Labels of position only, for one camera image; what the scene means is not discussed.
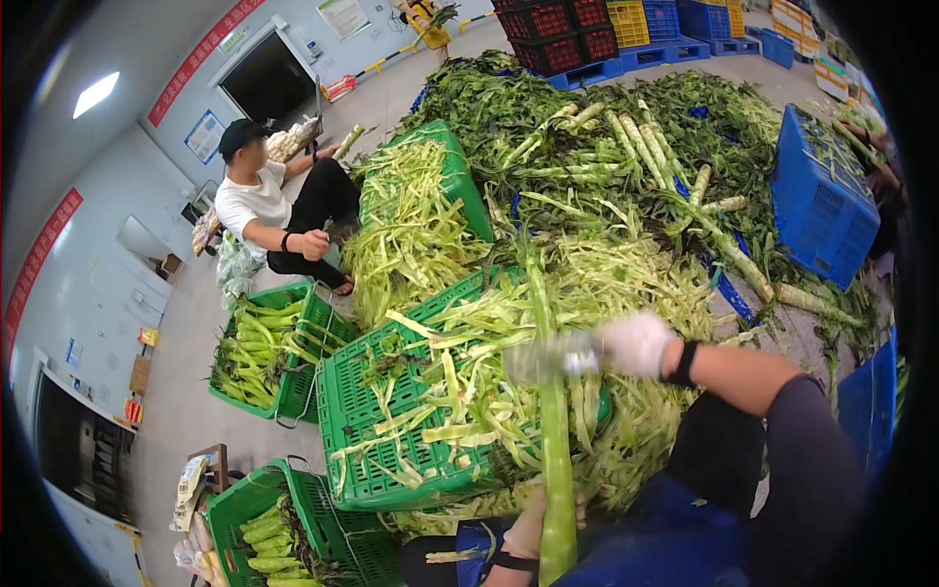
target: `wristband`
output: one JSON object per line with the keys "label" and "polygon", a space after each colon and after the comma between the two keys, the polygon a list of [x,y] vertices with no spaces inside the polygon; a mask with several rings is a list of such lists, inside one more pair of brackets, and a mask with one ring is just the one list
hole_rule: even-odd
{"label": "wristband", "polygon": [[290,235],[292,234],[295,234],[295,233],[292,233],[289,230],[286,231],[286,234],[284,235],[284,239],[281,240],[281,251],[284,251],[285,253],[290,253],[290,251],[287,251],[287,239],[289,239]]}
{"label": "wristband", "polygon": [[538,570],[538,559],[519,559],[504,550],[492,555],[492,564],[503,568],[512,568],[516,571],[531,571],[533,573]]}
{"label": "wristband", "polygon": [[682,358],[678,360],[678,366],[675,371],[666,379],[666,383],[680,385],[682,387],[694,388],[695,384],[691,380],[691,362],[695,360],[695,352],[698,350],[698,341],[689,340],[682,349]]}

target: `ceiling light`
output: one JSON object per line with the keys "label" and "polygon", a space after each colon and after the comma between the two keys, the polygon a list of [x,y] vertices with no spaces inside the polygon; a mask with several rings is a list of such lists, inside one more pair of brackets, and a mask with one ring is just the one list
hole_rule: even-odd
{"label": "ceiling light", "polygon": [[82,95],[78,97],[78,103],[75,104],[75,114],[71,116],[72,120],[83,115],[89,108],[107,98],[117,83],[118,75],[120,75],[120,71],[115,71],[82,92]]}

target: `black wrist strap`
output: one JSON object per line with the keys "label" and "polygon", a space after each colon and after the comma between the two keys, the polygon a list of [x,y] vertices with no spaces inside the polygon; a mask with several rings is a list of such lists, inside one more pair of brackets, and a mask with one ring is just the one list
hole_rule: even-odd
{"label": "black wrist strap", "polygon": [[538,570],[537,559],[517,559],[502,550],[492,555],[492,564],[503,568],[513,568],[516,571],[531,571],[533,573]]}
{"label": "black wrist strap", "polygon": [[695,352],[697,351],[697,340],[689,340],[685,343],[682,358],[678,360],[678,366],[675,368],[674,373],[666,379],[667,383],[681,385],[682,387],[695,387],[694,382],[691,380],[691,362],[695,360]]}

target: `door frame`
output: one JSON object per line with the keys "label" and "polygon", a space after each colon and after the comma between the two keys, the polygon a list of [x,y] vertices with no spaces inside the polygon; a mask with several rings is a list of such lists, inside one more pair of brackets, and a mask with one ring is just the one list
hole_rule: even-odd
{"label": "door frame", "polygon": [[319,91],[318,84],[316,83],[316,74],[310,68],[310,64],[306,62],[306,57],[303,56],[303,53],[300,51],[300,48],[294,44],[293,40],[290,39],[290,36],[287,35],[286,31],[290,27],[290,24],[285,21],[280,14],[275,14],[270,17],[270,20],[264,23],[260,29],[247,40],[245,40],[241,45],[232,53],[231,57],[225,61],[218,71],[216,71],[211,78],[208,80],[208,87],[214,87],[215,90],[222,97],[222,100],[227,103],[231,109],[238,114],[241,114],[241,117],[248,118],[248,114],[241,109],[237,102],[232,100],[232,97],[229,96],[228,92],[225,91],[225,88],[222,87],[222,80],[231,73],[231,71],[236,68],[241,61],[244,60],[248,54],[254,50],[261,41],[270,36],[271,33],[277,33],[277,36],[281,38],[281,41],[284,42],[287,50],[296,57],[298,63],[300,63],[300,68],[310,77],[310,81],[317,85],[316,91]]}
{"label": "door frame", "polygon": [[33,363],[30,368],[29,375],[29,393],[32,397],[27,397],[25,405],[27,408],[32,411],[31,414],[27,414],[29,423],[29,438],[33,442],[34,446],[37,444],[38,432],[39,432],[39,397],[41,395],[39,385],[42,382],[42,375],[45,375],[53,383],[58,385],[63,392],[72,396],[78,403],[82,404],[86,408],[94,411],[100,417],[114,422],[116,425],[129,430],[133,434],[137,434],[137,429],[134,428],[130,422],[127,422],[123,418],[118,418],[113,413],[107,409],[99,406],[95,402],[91,401],[84,395],[79,394],[73,387],[68,385],[62,378],[60,378],[55,371],[49,367],[49,355],[42,352],[38,347],[33,347]]}

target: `concrete floor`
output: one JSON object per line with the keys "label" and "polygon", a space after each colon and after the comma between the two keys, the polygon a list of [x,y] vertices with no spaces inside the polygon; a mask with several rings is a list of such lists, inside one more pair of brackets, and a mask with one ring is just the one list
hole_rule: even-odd
{"label": "concrete floor", "polygon": [[[767,26],[769,20],[765,13],[747,13],[748,24]],[[496,19],[474,23],[468,27],[467,34],[454,36],[450,55],[477,55],[488,48],[511,52]],[[380,75],[370,74],[362,79],[355,91],[326,107],[325,135],[320,143],[327,144],[330,139],[339,142],[353,125],[361,123],[366,128],[377,128],[362,137],[353,151],[374,150],[408,112],[423,87],[423,78],[435,66],[434,56],[422,51],[398,57],[382,68]],[[760,55],[717,57],[630,72],[617,81],[630,85],[635,79],[654,79],[671,71],[694,68],[737,82],[761,83],[766,97],[780,107],[790,101],[803,105],[808,99],[821,103],[831,101],[815,85],[811,66],[796,63],[792,70],[786,70]],[[293,180],[288,189],[298,190],[302,180]],[[145,399],[146,418],[133,447],[135,515],[143,533],[146,568],[158,587],[189,584],[191,578],[174,563],[173,545],[181,536],[167,529],[177,479],[188,454],[224,442],[228,445],[232,469],[250,471],[271,458],[292,454],[306,457],[315,471],[323,471],[323,449],[314,425],[301,423],[295,430],[287,430],[206,393],[204,379],[212,361],[216,336],[227,320],[215,286],[215,264],[215,257],[193,259],[178,277],[176,291],[160,326],[160,345],[153,354]],[[256,289],[298,279],[262,270],[256,278]],[[732,277],[731,280],[751,307],[760,307],[756,296],[742,286],[741,280]],[[731,308],[717,295],[713,311],[721,317],[730,313]],[[783,352],[797,363],[806,361],[816,374],[826,373],[821,344],[812,333],[814,319],[792,308],[782,309],[780,315],[787,329],[780,345],[764,337],[762,348]],[[842,353],[842,376],[852,370],[849,356]]]}

